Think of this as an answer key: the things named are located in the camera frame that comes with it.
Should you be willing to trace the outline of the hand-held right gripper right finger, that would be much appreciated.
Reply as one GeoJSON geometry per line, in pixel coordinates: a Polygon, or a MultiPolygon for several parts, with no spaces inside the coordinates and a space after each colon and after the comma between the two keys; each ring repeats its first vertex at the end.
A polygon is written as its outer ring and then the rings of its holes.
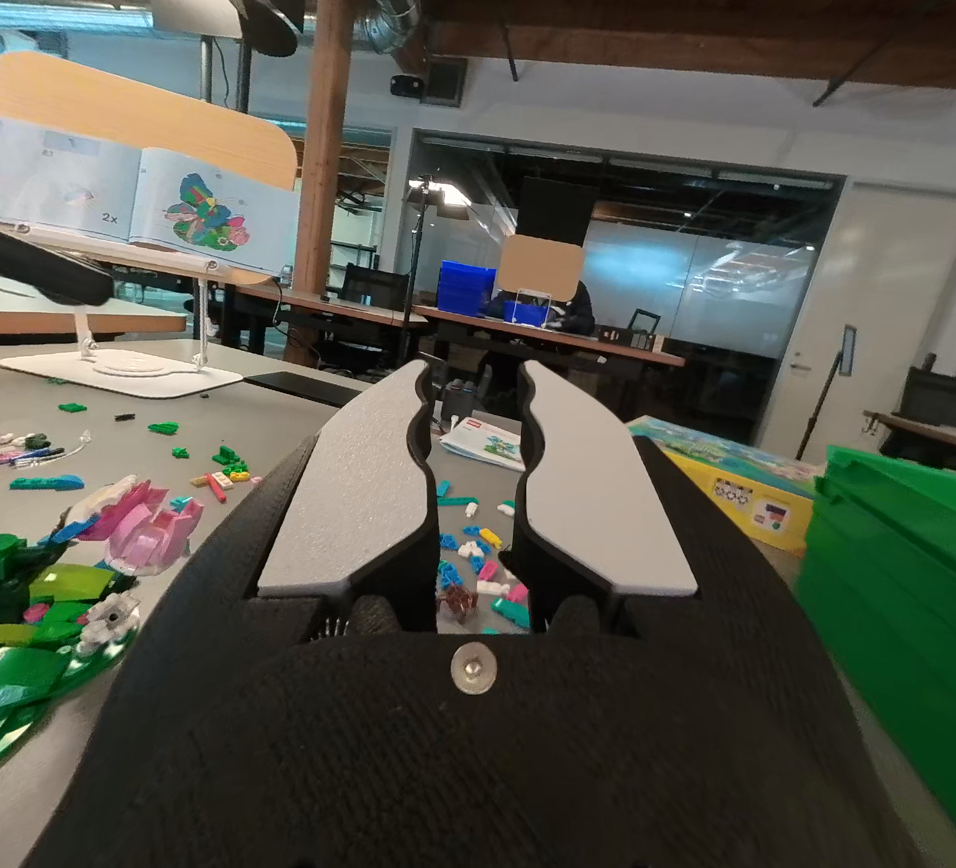
{"type": "Polygon", "coordinates": [[[698,582],[628,427],[538,361],[521,367],[520,384],[520,535],[615,596],[694,596],[698,582]]]}

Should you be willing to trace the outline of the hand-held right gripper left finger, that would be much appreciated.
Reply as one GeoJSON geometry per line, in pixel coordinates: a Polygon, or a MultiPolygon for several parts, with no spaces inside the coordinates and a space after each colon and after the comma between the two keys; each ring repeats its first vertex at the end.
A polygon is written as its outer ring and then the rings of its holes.
{"type": "Polygon", "coordinates": [[[317,433],[258,577],[264,598],[362,594],[393,558],[420,544],[435,587],[438,523],[431,452],[431,366],[412,360],[340,409],[317,433]]]}

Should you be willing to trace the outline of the open lego instruction booklet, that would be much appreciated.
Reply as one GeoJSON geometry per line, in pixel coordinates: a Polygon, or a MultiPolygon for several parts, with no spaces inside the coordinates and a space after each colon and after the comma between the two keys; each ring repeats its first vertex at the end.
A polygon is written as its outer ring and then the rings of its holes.
{"type": "Polygon", "coordinates": [[[293,264],[298,194],[203,159],[1,121],[1,218],[194,254],[270,277],[293,264]]]}

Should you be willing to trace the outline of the small multicolour lego piece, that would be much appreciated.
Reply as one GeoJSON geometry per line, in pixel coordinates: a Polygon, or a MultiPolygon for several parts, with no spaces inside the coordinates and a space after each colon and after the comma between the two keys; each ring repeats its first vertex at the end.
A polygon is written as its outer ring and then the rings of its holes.
{"type": "Polygon", "coordinates": [[[65,448],[55,445],[43,433],[24,436],[3,434],[1,437],[1,467],[30,467],[65,455],[65,448]]]}

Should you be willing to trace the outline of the pink lego lotus flower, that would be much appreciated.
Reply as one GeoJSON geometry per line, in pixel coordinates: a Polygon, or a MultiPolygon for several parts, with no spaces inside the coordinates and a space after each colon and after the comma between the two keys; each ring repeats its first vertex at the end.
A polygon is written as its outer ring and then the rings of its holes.
{"type": "Polygon", "coordinates": [[[167,493],[127,475],[73,504],[54,536],[101,544],[103,564],[121,574],[158,575],[185,556],[205,509],[167,493]]]}

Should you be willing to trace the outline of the small white lego flower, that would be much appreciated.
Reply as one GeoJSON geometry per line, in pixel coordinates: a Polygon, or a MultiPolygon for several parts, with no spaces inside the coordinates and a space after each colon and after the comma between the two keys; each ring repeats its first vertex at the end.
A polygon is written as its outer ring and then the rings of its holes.
{"type": "Polygon", "coordinates": [[[121,642],[139,625],[139,600],[130,592],[113,592],[95,603],[84,614],[76,653],[88,657],[103,647],[121,642]]]}

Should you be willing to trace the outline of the green lego lily pad assembly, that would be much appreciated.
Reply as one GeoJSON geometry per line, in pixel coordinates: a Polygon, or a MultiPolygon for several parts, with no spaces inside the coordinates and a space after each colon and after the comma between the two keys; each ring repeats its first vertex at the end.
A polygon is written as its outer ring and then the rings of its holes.
{"type": "Polygon", "coordinates": [[[53,540],[30,545],[2,535],[3,762],[54,707],[118,663],[137,636],[138,629],[88,657],[77,655],[86,611],[113,592],[132,593],[137,578],[103,563],[64,563],[60,559],[68,546],[53,540]]]}

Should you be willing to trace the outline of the tan edged table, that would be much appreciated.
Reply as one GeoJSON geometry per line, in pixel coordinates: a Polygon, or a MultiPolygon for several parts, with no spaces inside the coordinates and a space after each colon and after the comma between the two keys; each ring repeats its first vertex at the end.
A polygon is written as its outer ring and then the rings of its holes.
{"type": "MultiPolygon", "coordinates": [[[[87,317],[94,334],[180,334],[186,330],[183,314],[118,299],[87,311],[87,317]]],[[[55,304],[34,288],[1,278],[2,336],[58,336],[74,332],[73,309],[55,304]]]]}

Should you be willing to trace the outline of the black tripod stand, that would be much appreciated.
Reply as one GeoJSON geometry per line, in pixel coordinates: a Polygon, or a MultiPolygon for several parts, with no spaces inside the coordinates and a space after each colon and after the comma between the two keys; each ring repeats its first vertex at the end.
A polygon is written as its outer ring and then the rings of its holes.
{"type": "Polygon", "coordinates": [[[825,406],[831,387],[837,377],[849,379],[854,374],[855,349],[857,343],[857,328],[846,324],[843,327],[840,348],[836,351],[827,377],[819,392],[816,404],[806,423],[806,428],[796,450],[795,459],[801,461],[810,444],[811,438],[818,426],[821,412],[825,406]]]}

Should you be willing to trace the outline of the stack of blue bins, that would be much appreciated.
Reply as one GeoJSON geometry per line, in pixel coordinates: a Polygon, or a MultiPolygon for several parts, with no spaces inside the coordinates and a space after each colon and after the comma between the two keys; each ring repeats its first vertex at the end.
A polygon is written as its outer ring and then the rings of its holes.
{"type": "Polygon", "coordinates": [[[439,271],[437,308],[483,318],[491,302],[496,274],[495,268],[444,260],[439,271]]]}

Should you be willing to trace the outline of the stack of green bins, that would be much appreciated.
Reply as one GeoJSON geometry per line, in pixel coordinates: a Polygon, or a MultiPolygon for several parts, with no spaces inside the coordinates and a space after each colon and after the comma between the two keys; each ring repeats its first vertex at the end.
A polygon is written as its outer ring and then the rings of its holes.
{"type": "Polygon", "coordinates": [[[815,487],[796,597],[954,818],[954,471],[832,445],[815,487]]]}

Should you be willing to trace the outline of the wooden pillar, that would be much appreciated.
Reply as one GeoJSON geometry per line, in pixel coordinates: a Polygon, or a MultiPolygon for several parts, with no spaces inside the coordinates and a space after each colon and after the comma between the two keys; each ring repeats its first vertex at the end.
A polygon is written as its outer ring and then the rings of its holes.
{"type": "Polygon", "coordinates": [[[338,196],[356,0],[317,0],[293,287],[325,294],[338,196]]]}

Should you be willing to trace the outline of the wooden side desk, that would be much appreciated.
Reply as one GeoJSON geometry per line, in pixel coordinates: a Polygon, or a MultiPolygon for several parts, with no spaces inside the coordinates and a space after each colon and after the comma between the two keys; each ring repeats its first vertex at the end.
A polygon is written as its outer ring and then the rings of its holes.
{"type": "Polygon", "coordinates": [[[955,428],[926,424],[898,415],[867,409],[863,410],[862,414],[870,422],[878,423],[890,431],[908,433],[947,446],[955,446],[955,428]]]}

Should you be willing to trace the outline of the black computer monitor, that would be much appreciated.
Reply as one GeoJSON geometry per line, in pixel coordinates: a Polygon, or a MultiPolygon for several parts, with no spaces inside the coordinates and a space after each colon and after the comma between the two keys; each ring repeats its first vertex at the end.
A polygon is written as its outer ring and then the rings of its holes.
{"type": "Polygon", "coordinates": [[[955,377],[910,367],[897,415],[936,427],[955,427],[955,377]]]}

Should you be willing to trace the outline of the wall vent grille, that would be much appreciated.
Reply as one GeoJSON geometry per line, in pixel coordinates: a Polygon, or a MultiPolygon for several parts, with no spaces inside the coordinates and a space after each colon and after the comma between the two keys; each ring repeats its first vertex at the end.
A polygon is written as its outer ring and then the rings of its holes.
{"type": "Polygon", "coordinates": [[[459,109],[465,94],[469,65],[469,60],[462,57],[429,58],[421,103],[425,106],[459,109]]]}

